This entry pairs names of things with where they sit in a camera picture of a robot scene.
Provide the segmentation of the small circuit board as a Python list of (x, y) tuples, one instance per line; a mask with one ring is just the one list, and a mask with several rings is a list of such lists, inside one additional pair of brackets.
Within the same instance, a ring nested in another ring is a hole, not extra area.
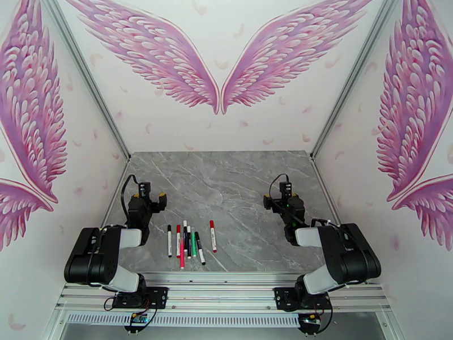
[(321, 318), (315, 313), (299, 313), (298, 329), (305, 335), (318, 334), (321, 329)]
[(156, 313), (157, 311), (153, 313), (133, 313), (129, 323), (124, 326), (124, 329), (129, 334), (137, 335), (154, 321)]

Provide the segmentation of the aluminium frame bar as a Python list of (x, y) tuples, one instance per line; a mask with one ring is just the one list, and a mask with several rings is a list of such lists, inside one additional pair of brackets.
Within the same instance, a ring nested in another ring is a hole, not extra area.
[(325, 182), (325, 180), (324, 180), (324, 178), (323, 178), (323, 176), (322, 176), (322, 174), (320, 172), (320, 169), (318, 168), (318, 165), (317, 165), (315, 159), (310, 157), (310, 162), (311, 162), (311, 166), (314, 169), (314, 172), (315, 172), (315, 175), (317, 177), (317, 180), (318, 180), (318, 182), (320, 184), (320, 187), (321, 187), (321, 190), (323, 192), (323, 195), (326, 198), (326, 201), (328, 203), (330, 212), (332, 214), (332, 219), (334, 220), (334, 223), (336, 225), (339, 225), (340, 222), (341, 222), (341, 219), (339, 217), (338, 209), (337, 209), (337, 206), (336, 206), (336, 204), (334, 202), (334, 199), (333, 199), (333, 197), (332, 197), (332, 195), (331, 195), (331, 193), (330, 193), (330, 191), (329, 191), (329, 189), (327, 187), (327, 184), (326, 184), (326, 182)]
[(111, 199), (109, 201), (109, 204), (108, 204), (108, 207), (106, 209), (104, 218), (102, 220), (101, 227), (105, 226), (108, 223), (108, 217), (109, 217), (109, 215), (110, 215), (110, 213), (112, 211), (112, 208), (114, 206), (114, 203), (115, 203), (115, 200), (116, 200), (116, 196), (117, 196), (117, 194), (119, 193), (119, 191), (121, 189), (122, 181), (125, 178), (126, 172), (127, 172), (128, 168), (129, 168), (129, 165), (130, 165), (130, 158), (128, 158), (126, 160), (125, 165), (124, 165), (124, 167), (122, 169), (122, 172), (121, 172), (121, 174), (119, 176), (119, 179), (117, 181), (116, 187), (114, 189), (114, 192), (112, 194), (112, 197), (111, 197)]

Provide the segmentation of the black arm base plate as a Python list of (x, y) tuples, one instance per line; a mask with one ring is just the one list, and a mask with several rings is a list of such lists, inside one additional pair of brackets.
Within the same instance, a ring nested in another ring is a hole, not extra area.
[(138, 292), (118, 292), (113, 299), (113, 309), (165, 309), (167, 287), (145, 287)]
[(312, 295), (303, 287), (275, 287), (273, 289), (276, 308), (285, 312), (330, 310), (331, 302), (327, 293)]

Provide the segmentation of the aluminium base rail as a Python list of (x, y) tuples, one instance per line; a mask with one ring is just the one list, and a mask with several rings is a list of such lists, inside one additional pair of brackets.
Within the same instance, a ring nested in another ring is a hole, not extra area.
[[(277, 310), (273, 289), (292, 287), (295, 273), (145, 273), (146, 284), (168, 288), (165, 312), (270, 313)], [(330, 294), (337, 312), (386, 312), (390, 304), (379, 284), (350, 286)]]

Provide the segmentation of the aluminium frame post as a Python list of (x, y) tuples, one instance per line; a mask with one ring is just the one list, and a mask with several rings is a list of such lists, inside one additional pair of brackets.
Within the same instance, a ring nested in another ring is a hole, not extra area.
[(369, 59), (370, 54), (372, 53), (374, 46), (381, 34), (382, 28), (387, 23), (389, 16), (393, 13), (395, 6), (399, 0), (383, 0), (375, 19), (370, 27), (370, 30), (365, 38), (365, 41), (358, 52), (357, 58), (348, 74), (347, 79), (334, 103), (334, 107), (327, 118), (327, 121), (322, 128), (320, 136), (318, 137), (312, 152), (310, 153), (310, 160), (312, 163), (316, 163), (316, 159), (320, 154), (320, 151), (329, 136), (332, 132), (337, 118), (349, 98), (350, 93), (353, 91), (355, 84), (357, 83), (359, 77), (361, 76), (365, 65)]
[(73, 32), (64, 16), (64, 13), (57, 0), (42, 0), (45, 8), (49, 12), (52, 21), (57, 27), (59, 34), (69, 51), (69, 54), (76, 66), (77, 71), (82, 77), (84, 84), (86, 85), (90, 96), (92, 97), (97, 109), (101, 113), (105, 123), (107, 124), (113, 138), (115, 139), (117, 145), (119, 146), (122, 155), (125, 157), (126, 161), (129, 162), (131, 159), (131, 152), (127, 148), (127, 145), (122, 138), (119, 129), (114, 122), (112, 115), (109, 112), (108, 106), (105, 102), (104, 97), (88, 67), (88, 64), (85, 58), (82, 55), (82, 51), (76, 39), (73, 35)]

